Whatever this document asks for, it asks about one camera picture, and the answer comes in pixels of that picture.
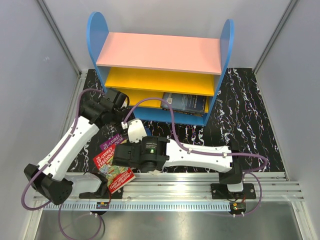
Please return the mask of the purple 117-Storey Treehouse book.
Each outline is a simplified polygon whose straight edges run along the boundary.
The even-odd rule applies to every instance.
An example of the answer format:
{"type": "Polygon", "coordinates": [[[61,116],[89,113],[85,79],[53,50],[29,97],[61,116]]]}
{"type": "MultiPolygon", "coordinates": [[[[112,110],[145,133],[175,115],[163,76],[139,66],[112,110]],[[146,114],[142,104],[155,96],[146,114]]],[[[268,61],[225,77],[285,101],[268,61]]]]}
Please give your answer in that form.
{"type": "Polygon", "coordinates": [[[122,142],[126,142],[126,140],[127,139],[125,137],[117,133],[116,135],[112,136],[110,139],[102,143],[99,147],[102,151],[105,151],[113,144],[118,145],[118,144],[121,144],[122,142]]]}

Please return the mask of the red Storey Treehouse book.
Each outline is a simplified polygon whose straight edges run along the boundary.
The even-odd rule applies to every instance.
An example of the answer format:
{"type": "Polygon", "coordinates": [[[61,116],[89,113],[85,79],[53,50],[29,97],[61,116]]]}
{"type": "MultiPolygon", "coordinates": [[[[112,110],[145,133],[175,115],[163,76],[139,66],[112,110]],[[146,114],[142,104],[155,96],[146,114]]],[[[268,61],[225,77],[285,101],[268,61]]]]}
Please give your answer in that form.
{"type": "Polygon", "coordinates": [[[129,167],[113,164],[116,145],[113,144],[93,158],[97,169],[105,175],[107,186],[111,194],[117,192],[136,177],[129,167]]]}

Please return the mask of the Nineteen Eighty-Four grey-blue book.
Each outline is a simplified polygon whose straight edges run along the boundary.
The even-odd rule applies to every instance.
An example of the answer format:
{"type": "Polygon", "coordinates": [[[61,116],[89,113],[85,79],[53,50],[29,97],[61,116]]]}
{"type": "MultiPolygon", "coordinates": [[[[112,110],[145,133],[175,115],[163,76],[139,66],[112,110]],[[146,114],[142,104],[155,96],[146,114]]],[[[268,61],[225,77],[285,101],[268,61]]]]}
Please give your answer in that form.
{"type": "Polygon", "coordinates": [[[202,117],[205,113],[207,97],[203,95],[165,92],[162,96],[176,113],[202,117]]]}

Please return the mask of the Jane Eyre blue orange book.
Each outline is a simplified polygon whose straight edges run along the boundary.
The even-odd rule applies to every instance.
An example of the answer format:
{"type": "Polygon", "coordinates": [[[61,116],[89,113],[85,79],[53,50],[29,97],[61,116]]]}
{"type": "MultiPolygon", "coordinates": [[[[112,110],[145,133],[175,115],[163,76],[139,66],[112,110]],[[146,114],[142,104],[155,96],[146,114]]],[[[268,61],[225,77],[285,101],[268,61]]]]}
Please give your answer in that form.
{"type": "MultiPolygon", "coordinates": [[[[145,132],[146,132],[147,136],[152,136],[152,133],[148,128],[145,127],[144,129],[145,129],[145,132]]],[[[156,170],[153,170],[153,171],[148,171],[147,173],[151,174],[153,176],[157,176],[157,175],[159,175],[161,173],[161,171],[156,169],[156,170]]]]}

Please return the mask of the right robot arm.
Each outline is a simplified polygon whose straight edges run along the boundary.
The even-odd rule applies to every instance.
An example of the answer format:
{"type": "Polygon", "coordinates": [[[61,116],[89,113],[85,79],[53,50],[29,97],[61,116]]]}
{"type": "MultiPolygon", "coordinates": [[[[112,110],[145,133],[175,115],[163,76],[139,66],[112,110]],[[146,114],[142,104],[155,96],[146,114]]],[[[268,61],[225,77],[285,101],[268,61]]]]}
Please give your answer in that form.
{"type": "Polygon", "coordinates": [[[112,163],[135,168],[143,173],[156,172],[168,167],[206,168],[219,172],[219,183],[233,199],[245,192],[243,171],[228,146],[209,147],[182,144],[160,136],[145,136],[137,143],[116,145],[112,163]]]}

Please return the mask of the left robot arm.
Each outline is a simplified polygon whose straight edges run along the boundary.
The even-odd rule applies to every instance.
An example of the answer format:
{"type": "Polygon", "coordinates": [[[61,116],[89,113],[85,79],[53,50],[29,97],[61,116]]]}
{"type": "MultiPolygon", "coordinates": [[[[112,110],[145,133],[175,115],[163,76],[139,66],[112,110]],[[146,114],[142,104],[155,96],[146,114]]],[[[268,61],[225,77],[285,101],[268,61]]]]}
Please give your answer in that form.
{"type": "Polygon", "coordinates": [[[22,192],[21,204],[26,205],[25,197],[29,188],[60,205],[69,197],[96,198],[108,197],[110,192],[107,179],[99,173],[68,175],[67,171],[85,144],[107,125],[119,125],[128,112],[129,97],[110,88],[99,92],[98,101],[92,99],[81,103],[77,101],[75,118],[71,128],[65,133],[54,149],[37,165],[28,164],[24,174],[28,184],[22,192]]]}

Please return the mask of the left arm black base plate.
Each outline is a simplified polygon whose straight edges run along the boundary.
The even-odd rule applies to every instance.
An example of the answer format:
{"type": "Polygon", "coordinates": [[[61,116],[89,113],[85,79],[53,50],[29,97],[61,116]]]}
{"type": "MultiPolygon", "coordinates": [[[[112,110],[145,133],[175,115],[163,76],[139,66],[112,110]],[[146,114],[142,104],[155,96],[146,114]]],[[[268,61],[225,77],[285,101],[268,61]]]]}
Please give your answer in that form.
{"type": "Polygon", "coordinates": [[[111,193],[107,185],[101,185],[96,192],[83,192],[79,194],[80,199],[122,199],[124,188],[116,190],[114,193],[111,193]]]}

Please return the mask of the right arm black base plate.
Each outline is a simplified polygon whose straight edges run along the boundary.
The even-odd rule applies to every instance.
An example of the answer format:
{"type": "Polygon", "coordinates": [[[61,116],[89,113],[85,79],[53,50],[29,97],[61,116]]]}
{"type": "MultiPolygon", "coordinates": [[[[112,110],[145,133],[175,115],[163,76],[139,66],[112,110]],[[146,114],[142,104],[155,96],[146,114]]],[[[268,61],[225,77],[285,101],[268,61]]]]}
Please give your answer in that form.
{"type": "Polygon", "coordinates": [[[213,200],[255,200],[257,198],[255,187],[252,183],[243,183],[243,190],[228,189],[226,184],[212,183],[210,185],[211,197],[213,200]]]}

